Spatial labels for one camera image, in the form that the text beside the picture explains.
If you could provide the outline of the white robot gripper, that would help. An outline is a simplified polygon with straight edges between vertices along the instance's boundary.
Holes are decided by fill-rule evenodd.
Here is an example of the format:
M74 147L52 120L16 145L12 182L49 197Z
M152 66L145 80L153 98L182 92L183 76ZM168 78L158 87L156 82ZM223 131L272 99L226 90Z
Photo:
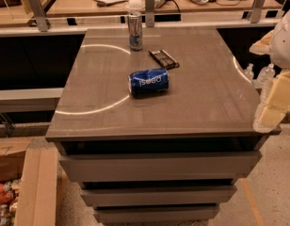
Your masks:
M290 111L290 9L273 31L250 47L250 52L255 55L268 55L269 51L271 62L286 70L268 80L263 87L252 125L259 133L274 130Z

